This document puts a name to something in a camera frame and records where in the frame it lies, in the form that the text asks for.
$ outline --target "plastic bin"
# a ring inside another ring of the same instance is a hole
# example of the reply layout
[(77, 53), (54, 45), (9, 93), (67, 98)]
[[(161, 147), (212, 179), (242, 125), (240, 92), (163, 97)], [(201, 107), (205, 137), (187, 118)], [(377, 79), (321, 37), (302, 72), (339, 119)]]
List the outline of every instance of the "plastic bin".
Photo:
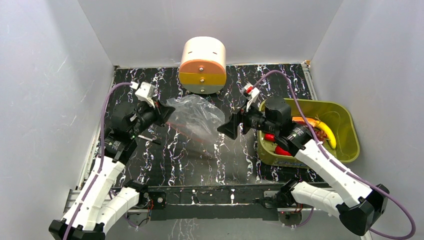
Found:
[[(292, 98), (285, 98), (287, 104), (291, 106), (291, 115), (300, 116), (296, 108), (295, 101)], [(357, 134), (355, 132), (352, 116), (343, 106), (328, 101), (304, 100), (298, 99), (300, 108), (305, 117), (319, 119), (332, 130), (336, 140), (336, 148), (332, 149), (325, 141), (323, 146), (333, 154), (343, 164), (354, 161), (360, 152)], [(263, 101), (260, 104), (260, 110), (264, 110)], [(264, 133), (257, 133), (257, 154), (259, 159), (268, 165), (306, 168), (309, 167), (292, 156), (277, 155), (274, 153), (276, 144), (264, 140)]]

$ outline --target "robotic arm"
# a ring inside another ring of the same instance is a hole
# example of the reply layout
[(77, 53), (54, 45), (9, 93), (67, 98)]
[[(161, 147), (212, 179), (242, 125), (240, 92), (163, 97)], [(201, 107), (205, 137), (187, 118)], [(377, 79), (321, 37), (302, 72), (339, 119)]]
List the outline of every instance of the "robotic arm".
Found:
[[(365, 235), (384, 213), (387, 198), (347, 175), (346, 172), (349, 169), (326, 152), (330, 159), (345, 172), (331, 163), (320, 151), (308, 127), (292, 121), (291, 107), (284, 98), (276, 96), (268, 98), (262, 113), (252, 105), (258, 97), (259, 90), (250, 84), (244, 89), (246, 103), (217, 130), (233, 140), (237, 138), (240, 124), (242, 124), (243, 134), (251, 128), (274, 134), (275, 142), (279, 147), (308, 165), (335, 189), (335, 192), (327, 191), (306, 182), (292, 180), (274, 196), (274, 202), (277, 201), (286, 206), (294, 203), (314, 206), (339, 218), (352, 233), (359, 236)], [(389, 193), (382, 184), (377, 187)]]
[[(137, 108), (126, 102), (115, 108), (111, 127), (105, 131), (104, 160), (95, 160), (94, 168), (75, 204), (61, 220), (53, 220), (49, 232), (56, 240), (104, 240), (118, 219), (134, 206), (146, 206), (151, 200), (148, 187), (130, 180), (108, 204), (103, 202), (118, 174), (124, 169), (137, 147), (136, 137), (152, 124), (163, 126), (175, 108), (153, 97), (155, 87), (147, 82), (132, 82), (139, 99)], [(161, 144), (144, 136), (140, 138)]]

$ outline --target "marble tabletop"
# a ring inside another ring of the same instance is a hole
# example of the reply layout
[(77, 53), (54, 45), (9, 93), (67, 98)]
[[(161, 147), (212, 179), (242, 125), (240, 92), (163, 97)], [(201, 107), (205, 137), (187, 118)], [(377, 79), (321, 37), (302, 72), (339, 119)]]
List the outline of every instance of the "marble tabletop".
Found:
[[(283, 71), (291, 80), (300, 99), (311, 99), (311, 93), (301, 64), (229, 65), (227, 80), (221, 93), (202, 95), (221, 109), (228, 118), (231, 112), (241, 107), (243, 97), (240, 89), (247, 83), (254, 84), (271, 70)], [(178, 67), (117, 69), (113, 84), (122, 82), (148, 82), (157, 87), (156, 96), (162, 103), (170, 98), (181, 98), (188, 92), (178, 79)], [(256, 102), (271, 96), (291, 98), (287, 83), (278, 75), (271, 75), (261, 84)], [(113, 107), (122, 102), (137, 104), (137, 97), (129, 87), (118, 88), (106, 109), (105, 125), (110, 124)], [(211, 186), (285, 183), (290, 178), (300, 177), (306, 182), (323, 182), (313, 170), (270, 166), (261, 162), (256, 153), (256, 132), (250, 130), (236, 140), (223, 138), (220, 144), (205, 144), (176, 132), (169, 125), (152, 125), (143, 133), (149, 138), (158, 138), (162, 145), (137, 140), (138, 147), (115, 187), (122, 187), (130, 179), (149, 186)]]

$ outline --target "plastic bag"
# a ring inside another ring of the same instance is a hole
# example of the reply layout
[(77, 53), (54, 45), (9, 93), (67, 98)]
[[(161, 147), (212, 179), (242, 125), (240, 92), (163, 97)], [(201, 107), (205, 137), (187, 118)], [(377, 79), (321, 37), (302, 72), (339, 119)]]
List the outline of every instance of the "plastic bag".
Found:
[(166, 101), (174, 107), (167, 124), (188, 138), (204, 142), (215, 142), (219, 137), (217, 128), (224, 124), (224, 113), (199, 95), (187, 95)]

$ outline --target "banana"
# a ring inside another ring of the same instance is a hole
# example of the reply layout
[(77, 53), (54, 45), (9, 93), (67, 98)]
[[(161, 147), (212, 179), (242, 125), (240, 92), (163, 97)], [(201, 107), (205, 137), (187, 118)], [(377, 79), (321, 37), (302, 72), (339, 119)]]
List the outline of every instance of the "banana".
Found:
[[(291, 120), (294, 122), (305, 123), (304, 119), (301, 116), (294, 116)], [(336, 145), (337, 145), (336, 137), (334, 136), (334, 133), (329, 128), (329, 126), (327, 126), (327, 124), (310, 117), (307, 117), (306, 120), (313, 128), (317, 128), (321, 131), (324, 131), (324, 133), (327, 135), (327, 138), (328, 138), (328, 144), (330, 145), (332, 149), (336, 149)]]

